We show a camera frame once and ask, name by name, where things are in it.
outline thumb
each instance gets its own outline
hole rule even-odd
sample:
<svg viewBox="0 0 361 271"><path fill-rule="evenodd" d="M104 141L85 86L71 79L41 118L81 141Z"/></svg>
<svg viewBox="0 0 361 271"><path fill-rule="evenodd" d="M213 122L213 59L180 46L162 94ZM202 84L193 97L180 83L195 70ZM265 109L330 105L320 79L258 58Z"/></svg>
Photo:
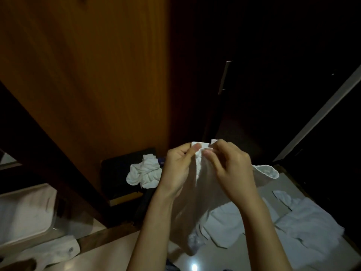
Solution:
<svg viewBox="0 0 361 271"><path fill-rule="evenodd" d="M188 150L187 153L184 156L185 162L187 165L190 165L192 157L196 154L198 150L202 148L202 145L200 143L196 143L195 145L192 145Z"/></svg>
<svg viewBox="0 0 361 271"><path fill-rule="evenodd" d="M203 155L213 164L215 171L218 173L223 173L224 168L219 161L217 155L212 150L203 150Z"/></svg>

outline metal handle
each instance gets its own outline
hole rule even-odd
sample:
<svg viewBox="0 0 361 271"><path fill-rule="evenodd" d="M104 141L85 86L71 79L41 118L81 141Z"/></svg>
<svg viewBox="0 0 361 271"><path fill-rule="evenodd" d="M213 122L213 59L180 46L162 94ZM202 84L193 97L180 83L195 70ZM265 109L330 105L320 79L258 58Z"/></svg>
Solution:
<svg viewBox="0 0 361 271"><path fill-rule="evenodd" d="M223 88L224 80L226 79L228 67L229 67L229 64L230 64L231 62L233 62L233 61L227 61L227 62L226 62L226 65L224 66L223 76L222 76L222 79L221 79L221 84L219 85L218 95L221 95L222 91L225 90L225 88Z"/></svg>

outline white trim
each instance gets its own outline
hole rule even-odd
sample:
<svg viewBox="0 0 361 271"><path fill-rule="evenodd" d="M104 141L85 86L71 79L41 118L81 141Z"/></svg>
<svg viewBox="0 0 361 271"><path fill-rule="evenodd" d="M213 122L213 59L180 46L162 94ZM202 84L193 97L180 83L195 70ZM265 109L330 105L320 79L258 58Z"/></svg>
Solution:
<svg viewBox="0 0 361 271"><path fill-rule="evenodd" d="M323 105L323 107L312 117L302 130L286 145L280 154L273 160L278 161L287 156L295 146L348 94L361 80L361 65L342 84L334 95Z"/></svg>

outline hand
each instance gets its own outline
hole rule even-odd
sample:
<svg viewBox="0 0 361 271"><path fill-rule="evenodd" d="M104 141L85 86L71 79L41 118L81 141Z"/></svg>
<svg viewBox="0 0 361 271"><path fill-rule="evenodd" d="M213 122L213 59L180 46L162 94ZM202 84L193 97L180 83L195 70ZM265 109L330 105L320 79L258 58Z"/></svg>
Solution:
<svg viewBox="0 0 361 271"><path fill-rule="evenodd" d="M259 198L250 157L232 142L219 139L212 150L204 150L203 155L215 168L220 185L238 208L245 207Z"/></svg>
<svg viewBox="0 0 361 271"><path fill-rule="evenodd" d="M157 189L172 198L176 198L181 193L183 184L188 177L192 157L201 147L200 143L193 146L191 143L185 143L168 150Z"/></svg>

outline person's left hand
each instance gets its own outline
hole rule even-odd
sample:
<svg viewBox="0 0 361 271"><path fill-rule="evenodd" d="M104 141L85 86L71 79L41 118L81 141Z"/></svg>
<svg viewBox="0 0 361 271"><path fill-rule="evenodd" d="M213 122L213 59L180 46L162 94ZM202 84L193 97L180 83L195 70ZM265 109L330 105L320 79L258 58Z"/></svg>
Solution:
<svg viewBox="0 0 361 271"><path fill-rule="evenodd" d="M193 146L191 143L185 143L168 150L158 190L176 198L181 193L183 184L188 177L191 159L201 147L200 143Z"/></svg>

